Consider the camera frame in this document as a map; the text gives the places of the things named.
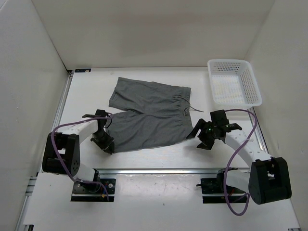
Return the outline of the grey drawstring shorts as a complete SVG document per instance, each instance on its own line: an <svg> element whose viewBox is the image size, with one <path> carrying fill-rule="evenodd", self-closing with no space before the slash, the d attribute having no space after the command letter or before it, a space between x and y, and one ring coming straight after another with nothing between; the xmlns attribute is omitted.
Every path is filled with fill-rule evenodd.
<svg viewBox="0 0 308 231"><path fill-rule="evenodd" d="M109 107L119 109L106 129L115 153L170 146L193 130L191 88L118 78Z"/></svg>

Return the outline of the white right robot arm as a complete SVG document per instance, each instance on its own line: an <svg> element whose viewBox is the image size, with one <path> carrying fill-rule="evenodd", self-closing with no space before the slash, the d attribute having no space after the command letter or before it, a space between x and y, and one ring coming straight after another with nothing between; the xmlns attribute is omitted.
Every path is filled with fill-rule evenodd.
<svg viewBox="0 0 308 231"><path fill-rule="evenodd" d="M199 119L187 137L198 137L198 148L204 150L211 150L215 140L221 140L236 151L250 168L248 173L235 168L220 170L216 180L219 191L225 193L232 187L237 188L248 193L258 205L291 198L292 189L286 160L262 151L238 124Z"/></svg>

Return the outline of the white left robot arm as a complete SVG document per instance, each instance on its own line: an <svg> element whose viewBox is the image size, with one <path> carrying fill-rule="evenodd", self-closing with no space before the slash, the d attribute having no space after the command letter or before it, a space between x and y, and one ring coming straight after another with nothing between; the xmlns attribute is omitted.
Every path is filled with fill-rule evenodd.
<svg viewBox="0 0 308 231"><path fill-rule="evenodd" d="M67 175L73 182L84 184L91 193L101 187L99 173L81 163L80 145L88 137L103 152L115 152L114 138L105 131L112 123L112 114L98 109L83 115L84 120L62 124L48 135L42 169L44 172Z"/></svg>

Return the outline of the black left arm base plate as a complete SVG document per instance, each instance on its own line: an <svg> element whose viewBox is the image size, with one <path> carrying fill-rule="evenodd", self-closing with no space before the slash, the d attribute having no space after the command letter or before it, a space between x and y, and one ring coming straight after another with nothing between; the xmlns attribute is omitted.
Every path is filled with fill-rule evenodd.
<svg viewBox="0 0 308 231"><path fill-rule="evenodd" d="M116 179L101 178L101 184L84 184L76 182L73 185L71 201L72 202L114 202Z"/></svg>

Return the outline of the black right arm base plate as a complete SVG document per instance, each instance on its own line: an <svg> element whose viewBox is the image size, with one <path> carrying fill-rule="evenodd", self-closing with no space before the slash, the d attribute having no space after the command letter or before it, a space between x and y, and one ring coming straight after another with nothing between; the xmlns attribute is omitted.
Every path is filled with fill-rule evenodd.
<svg viewBox="0 0 308 231"><path fill-rule="evenodd" d="M203 204L225 204L226 200L222 186L216 178L201 178L200 183L196 184L202 191ZM237 188L227 186L227 196L230 203L245 204L247 197L245 192Z"/></svg>

